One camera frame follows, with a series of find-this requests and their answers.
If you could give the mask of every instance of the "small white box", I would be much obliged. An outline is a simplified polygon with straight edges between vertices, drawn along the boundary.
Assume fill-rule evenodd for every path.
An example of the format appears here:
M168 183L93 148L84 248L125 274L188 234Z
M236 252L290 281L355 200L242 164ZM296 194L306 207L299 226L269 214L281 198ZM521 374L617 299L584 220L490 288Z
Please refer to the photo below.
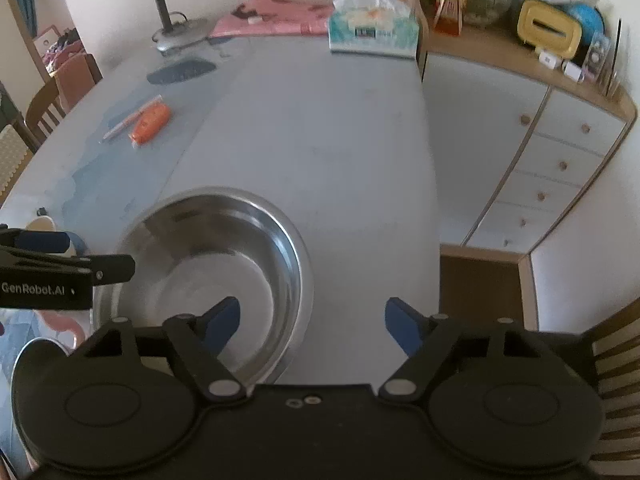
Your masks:
M564 75L572 81L575 81L576 83L581 83L584 81L584 73L582 72L582 68L577 66L575 63L572 63L571 61L565 61L562 64L562 70L564 71Z
M540 57L538 58L538 60L540 61L540 63L542 63L546 67L549 67L551 70L555 70L562 64L561 57L556 56L556 54L547 52L546 50L540 52Z

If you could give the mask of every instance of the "pen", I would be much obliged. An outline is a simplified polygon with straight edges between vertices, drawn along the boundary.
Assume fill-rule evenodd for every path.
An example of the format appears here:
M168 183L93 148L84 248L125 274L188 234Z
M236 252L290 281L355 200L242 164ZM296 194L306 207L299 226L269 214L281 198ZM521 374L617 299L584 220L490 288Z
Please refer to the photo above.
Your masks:
M133 112L129 117L119 122L116 126L114 126L111 130L104 134L104 137L100 142L104 142L105 140L111 139L111 137L115 137L119 134L124 128L127 126L131 126L137 118L140 117L148 108L151 108L155 104L162 102L162 96L156 96L151 101L146 104L143 104L137 111Z

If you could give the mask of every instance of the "blue globe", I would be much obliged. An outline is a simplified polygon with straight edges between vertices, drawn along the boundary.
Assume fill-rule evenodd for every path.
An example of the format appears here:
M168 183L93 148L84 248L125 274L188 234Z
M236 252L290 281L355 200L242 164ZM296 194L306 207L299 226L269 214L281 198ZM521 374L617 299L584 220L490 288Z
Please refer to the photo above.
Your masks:
M604 34L604 21L600 13L585 4L571 4L562 8L573 19L582 25L582 39L580 43L586 46L591 44L596 32Z

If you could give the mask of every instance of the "yellow container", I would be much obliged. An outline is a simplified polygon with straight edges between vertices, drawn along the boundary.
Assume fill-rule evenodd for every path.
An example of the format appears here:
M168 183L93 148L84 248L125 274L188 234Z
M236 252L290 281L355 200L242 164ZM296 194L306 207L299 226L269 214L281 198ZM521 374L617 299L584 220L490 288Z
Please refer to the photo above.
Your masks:
M518 36L564 59L575 56L582 26L571 16L539 0L526 0L518 20Z

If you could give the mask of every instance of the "floor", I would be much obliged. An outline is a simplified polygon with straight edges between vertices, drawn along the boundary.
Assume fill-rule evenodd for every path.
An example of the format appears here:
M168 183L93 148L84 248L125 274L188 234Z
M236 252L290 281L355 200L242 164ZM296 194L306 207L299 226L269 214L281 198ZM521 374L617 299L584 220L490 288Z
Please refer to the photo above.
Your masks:
M440 257L440 312L474 323L523 322L518 264Z

